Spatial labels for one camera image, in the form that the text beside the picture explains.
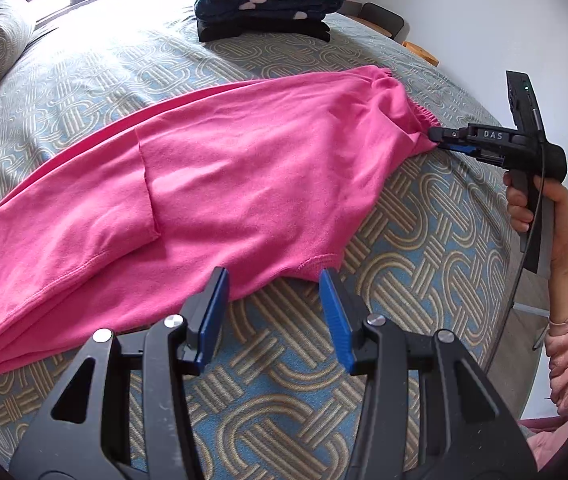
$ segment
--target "bed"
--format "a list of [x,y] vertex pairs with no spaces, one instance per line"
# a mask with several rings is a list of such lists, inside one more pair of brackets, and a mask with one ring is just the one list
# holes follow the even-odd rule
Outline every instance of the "bed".
[[[100,0],[59,18],[0,82],[0,200],[48,158],[149,104],[252,78],[376,64],[446,126],[498,124],[443,72],[348,17],[331,43],[247,34],[200,44],[190,0]],[[406,330],[446,327],[483,365],[496,344],[509,264],[501,171],[435,150],[386,182],[346,249],[345,284]],[[0,462],[68,365],[64,352],[0,376]],[[144,467],[140,379],[130,396],[132,463]],[[411,378],[407,464],[415,460]],[[213,362],[187,381],[206,478],[338,479],[363,381],[344,374],[315,283],[276,280],[233,302]]]

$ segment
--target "hand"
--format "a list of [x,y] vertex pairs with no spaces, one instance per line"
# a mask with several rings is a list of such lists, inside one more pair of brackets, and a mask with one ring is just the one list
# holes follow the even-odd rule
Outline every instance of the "hand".
[[[542,179],[536,176],[533,182],[539,190]],[[533,221],[533,212],[526,207],[528,199],[522,191],[512,186],[512,177],[508,171],[504,173],[504,185],[508,186],[506,200],[509,203],[507,210],[510,215],[510,225],[517,232],[525,233],[529,231]],[[568,190],[557,180],[546,178],[542,194],[555,202],[551,265],[558,266],[568,254]]]
[[[542,179],[536,176],[533,182],[539,190]],[[519,233],[528,232],[533,213],[526,208],[526,195],[512,186],[508,172],[504,173],[504,184],[510,225]],[[550,319],[553,323],[564,323],[568,320],[568,190],[557,180],[546,178],[542,194],[555,203],[551,278],[548,280]]]

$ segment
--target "metal screw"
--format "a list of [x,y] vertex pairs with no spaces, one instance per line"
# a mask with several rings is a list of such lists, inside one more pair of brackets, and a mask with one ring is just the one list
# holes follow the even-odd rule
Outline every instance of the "metal screw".
[[453,334],[450,330],[440,330],[438,332],[438,339],[443,343],[452,343],[455,341],[455,334]]
[[382,326],[386,323],[386,318],[381,314],[368,314],[366,322],[372,326]]
[[164,318],[164,326],[168,328],[175,328],[184,322],[184,318],[179,314],[173,314]]
[[111,337],[113,332],[108,328],[99,328],[93,333],[93,341],[96,343],[106,343]]

